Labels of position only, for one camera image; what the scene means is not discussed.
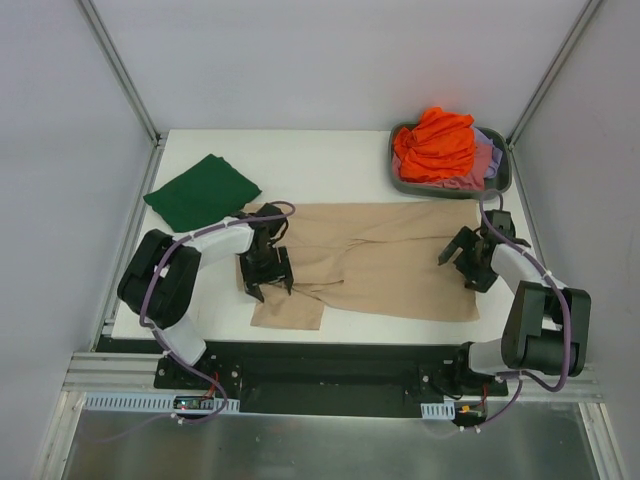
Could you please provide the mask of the green t shirt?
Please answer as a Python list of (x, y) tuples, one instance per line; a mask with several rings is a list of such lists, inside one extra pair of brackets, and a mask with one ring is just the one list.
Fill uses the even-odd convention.
[(261, 193), (223, 157), (209, 154), (144, 201), (175, 233), (183, 233), (221, 221)]

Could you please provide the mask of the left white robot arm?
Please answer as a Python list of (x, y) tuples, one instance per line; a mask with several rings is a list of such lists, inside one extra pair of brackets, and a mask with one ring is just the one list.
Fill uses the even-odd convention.
[(219, 260), (239, 260), (244, 292), (260, 303), (264, 285), (292, 292), (294, 276), (287, 249), (280, 246), (296, 207), (265, 203), (257, 211), (238, 211), (201, 229), (168, 234), (148, 231), (129, 261), (117, 297), (151, 331), (163, 352), (178, 362), (176, 375), (188, 388), (204, 387), (211, 365), (203, 359), (206, 342), (188, 316), (200, 270)]

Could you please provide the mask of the beige t shirt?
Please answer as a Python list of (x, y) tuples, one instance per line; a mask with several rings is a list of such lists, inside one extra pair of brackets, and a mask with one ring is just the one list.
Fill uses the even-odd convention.
[(475, 293), (438, 257), (463, 227), (479, 225), (473, 200), (300, 204), (283, 246), (294, 283), (262, 288), (254, 327), (317, 330), (326, 308), (445, 323), (479, 318)]

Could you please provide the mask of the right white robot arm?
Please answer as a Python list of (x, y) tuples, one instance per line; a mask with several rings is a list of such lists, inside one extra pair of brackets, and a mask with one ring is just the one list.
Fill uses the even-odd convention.
[(508, 211), (483, 210), (478, 228), (461, 228), (438, 257), (440, 266), (448, 262), (467, 289), (486, 293), (501, 279), (513, 293), (502, 336), (457, 349), (450, 369), (457, 392), (473, 394), (491, 380), (529, 378), (557, 393), (582, 372), (591, 297), (558, 281), (533, 256)]

